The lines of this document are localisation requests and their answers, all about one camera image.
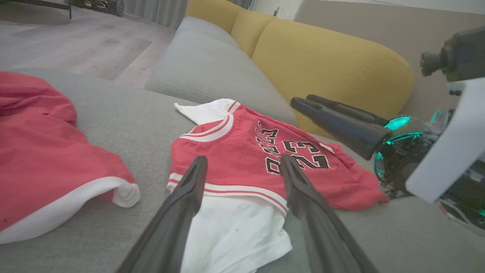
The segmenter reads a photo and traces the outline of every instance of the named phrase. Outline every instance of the teal light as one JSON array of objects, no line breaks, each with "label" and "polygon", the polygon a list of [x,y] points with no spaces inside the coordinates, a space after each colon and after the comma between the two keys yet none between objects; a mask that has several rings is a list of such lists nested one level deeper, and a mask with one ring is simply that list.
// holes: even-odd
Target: teal light
[{"label": "teal light", "polygon": [[412,137],[413,139],[417,139],[422,134],[423,134],[423,132],[408,132],[408,133],[400,134],[400,135],[397,135],[397,136],[393,136],[393,137],[390,138],[390,141],[392,143],[394,143],[397,140],[403,140],[403,139],[410,138],[410,137]]},{"label": "teal light", "polygon": [[433,114],[433,117],[431,118],[431,122],[434,122],[436,118],[438,117],[439,110],[436,110],[435,113]]},{"label": "teal light", "polygon": [[410,120],[411,120],[411,117],[395,118],[395,119],[392,119],[391,121],[389,121],[389,123],[384,127],[388,128],[391,131],[395,131],[395,130],[403,127],[404,125],[406,125]]},{"label": "teal light", "polygon": [[374,173],[380,179],[384,178],[384,174],[386,173],[382,168],[383,160],[384,157],[382,156],[382,153],[376,153],[374,157]]}]

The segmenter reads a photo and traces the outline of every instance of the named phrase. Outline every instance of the robotic hand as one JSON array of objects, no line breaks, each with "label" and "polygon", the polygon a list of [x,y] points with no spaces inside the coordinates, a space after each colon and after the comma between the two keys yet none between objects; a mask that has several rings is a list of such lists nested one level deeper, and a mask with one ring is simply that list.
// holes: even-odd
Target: robotic hand
[{"label": "robotic hand", "polygon": [[389,197],[439,201],[448,217],[485,236],[485,27],[457,33],[439,54],[421,55],[421,72],[446,75],[456,109],[429,122],[386,120],[315,95],[291,106],[361,157],[374,156],[375,174]]}]

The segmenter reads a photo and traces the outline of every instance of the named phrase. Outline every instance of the fabric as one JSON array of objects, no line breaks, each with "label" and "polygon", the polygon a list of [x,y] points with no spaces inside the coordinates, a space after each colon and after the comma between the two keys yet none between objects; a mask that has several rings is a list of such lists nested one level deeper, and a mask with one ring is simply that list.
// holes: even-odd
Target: fabric
[{"label": "fabric", "polygon": [[[360,210],[387,201],[375,175],[357,166],[338,145],[321,143],[291,125],[263,116],[236,101],[228,104],[226,99],[220,103],[227,107],[223,120],[199,125],[172,144],[174,163],[170,168],[169,188],[175,188],[192,161],[204,155],[209,163],[205,194],[256,196],[286,216],[286,190],[279,160],[282,154],[290,154],[334,208]],[[190,109],[214,105],[185,107],[183,113],[200,116],[201,111]]]},{"label": "fabric", "polygon": [[[384,118],[399,113],[414,85],[409,64],[394,51],[357,37],[289,20],[274,20],[252,57],[287,102],[318,95]],[[326,135],[297,113],[298,127]]]},{"label": "fabric", "polygon": [[256,11],[241,12],[234,22],[231,36],[240,45],[241,50],[251,58],[261,33],[273,20],[279,19]]},{"label": "fabric", "polygon": [[253,273],[292,249],[284,221],[281,211],[258,197],[205,194],[180,272]]},{"label": "fabric", "polygon": [[251,3],[251,0],[228,0],[228,1],[245,9],[247,9],[249,7],[249,4]]},{"label": "fabric", "polygon": [[194,127],[173,104],[195,103],[48,69],[16,72],[41,77],[66,95],[78,113],[77,128],[90,144],[123,159],[142,198],[129,209],[94,198],[53,231],[0,245],[0,272],[115,272],[169,195],[172,142]]},{"label": "fabric", "polygon": [[0,71],[0,244],[42,235],[101,195],[140,199],[121,158],[74,127],[73,104],[44,80]]},{"label": "fabric", "polygon": [[[121,156],[142,198],[130,209],[94,198],[63,225],[37,238],[0,245],[0,272],[113,273],[169,194],[171,144],[194,124],[173,104],[194,102],[88,76],[42,68],[16,72],[41,77],[65,94],[78,113],[77,127],[96,146]],[[333,142],[321,136],[319,141]],[[344,151],[372,170],[372,163]],[[336,210],[379,272],[482,273],[482,244],[438,208],[409,197],[364,211]],[[300,222],[289,213],[283,229],[293,250],[258,273],[307,273]]]},{"label": "fabric", "polygon": [[177,29],[188,0],[127,0],[125,12]]},{"label": "fabric", "polygon": [[145,89],[196,103],[230,98],[296,124],[290,105],[244,52],[190,30],[175,36]]},{"label": "fabric", "polygon": [[225,30],[199,18],[189,17],[189,16],[185,17],[182,20],[182,23],[178,27],[177,32],[175,34],[177,35],[178,33],[184,30],[195,31],[197,33],[204,34],[211,38],[217,39],[228,45],[232,45],[235,48],[239,48],[238,43],[236,43],[236,41],[234,41],[231,35],[225,32]]},{"label": "fabric", "polygon": [[227,0],[189,0],[185,16],[211,22],[230,34],[236,17],[244,11],[244,8]]}]

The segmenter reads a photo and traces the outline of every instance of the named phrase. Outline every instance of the toy car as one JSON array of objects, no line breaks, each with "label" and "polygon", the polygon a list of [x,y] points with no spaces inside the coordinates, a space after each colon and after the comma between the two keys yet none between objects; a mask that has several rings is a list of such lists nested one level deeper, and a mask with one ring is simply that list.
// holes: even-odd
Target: toy car
[{"label": "toy car", "polygon": [[108,12],[118,16],[123,16],[125,12],[124,0],[64,0],[65,3],[80,7],[91,8],[103,12]]}]

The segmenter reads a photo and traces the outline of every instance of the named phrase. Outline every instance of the red garment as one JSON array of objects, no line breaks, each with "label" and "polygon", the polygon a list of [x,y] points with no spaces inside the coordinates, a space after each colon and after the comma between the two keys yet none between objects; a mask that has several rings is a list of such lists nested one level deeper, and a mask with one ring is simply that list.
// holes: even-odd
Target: red garment
[{"label": "red garment", "polygon": [[40,78],[0,71],[0,244],[39,236],[94,196],[140,198],[121,158],[90,145],[71,101]]},{"label": "red garment", "polygon": [[314,187],[335,208],[359,210],[387,201],[375,175],[356,165],[339,145],[323,144],[300,129],[261,115],[238,102],[222,121],[195,127],[172,144],[169,186],[199,155],[208,159],[205,193],[261,197],[288,211],[282,154],[297,159]]}]

